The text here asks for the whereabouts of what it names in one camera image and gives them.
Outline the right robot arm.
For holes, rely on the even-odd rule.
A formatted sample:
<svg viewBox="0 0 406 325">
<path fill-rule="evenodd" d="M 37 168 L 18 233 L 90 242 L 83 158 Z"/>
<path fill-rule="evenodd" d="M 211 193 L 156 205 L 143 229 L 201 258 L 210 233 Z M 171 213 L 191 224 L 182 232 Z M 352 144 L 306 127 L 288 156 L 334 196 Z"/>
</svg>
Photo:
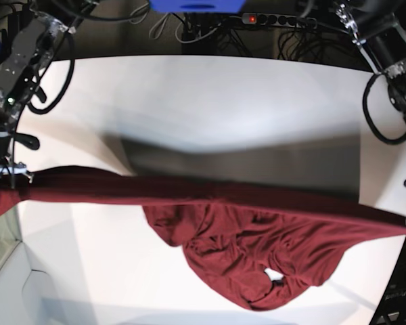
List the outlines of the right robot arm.
<svg viewBox="0 0 406 325">
<path fill-rule="evenodd" d="M 27 1 L 30 20 L 13 38 L 10 50 L 0 61 L 0 179 L 11 186 L 19 175 L 32 180 L 34 175 L 23 162 L 16 162 L 15 147 L 21 144 L 38 150 L 37 137 L 17 131 L 25 108 L 36 114 L 47 114 L 61 100 L 72 78 L 75 60 L 71 59 L 66 80 L 56 99 L 44 109 L 35 108 L 32 99 L 44 103 L 47 96 L 41 88 L 50 64 L 62 41 L 74 48 L 73 33 L 98 1 Z"/>
</svg>

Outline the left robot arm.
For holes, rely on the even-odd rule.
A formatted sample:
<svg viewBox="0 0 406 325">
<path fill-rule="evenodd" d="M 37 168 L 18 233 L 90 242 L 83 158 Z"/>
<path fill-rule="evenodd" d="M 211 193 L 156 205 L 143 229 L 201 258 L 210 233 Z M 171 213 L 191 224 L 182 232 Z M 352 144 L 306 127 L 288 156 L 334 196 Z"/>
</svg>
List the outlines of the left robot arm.
<svg viewBox="0 0 406 325">
<path fill-rule="evenodd" d="M 362 97 L 365 121 L 373 135 L 386 145 L 406 142 L 406 132 L 390 139 L 375 126 L 368 108 L 372 86 L 383 76 L 388 85 L 392 106 L 400 112 L 406 126 L 406 31 L 395 15 L 402 1 L 335 1 L 335 12 L 348 30 L 353 43 L 374 74 Z"/>
</svg>

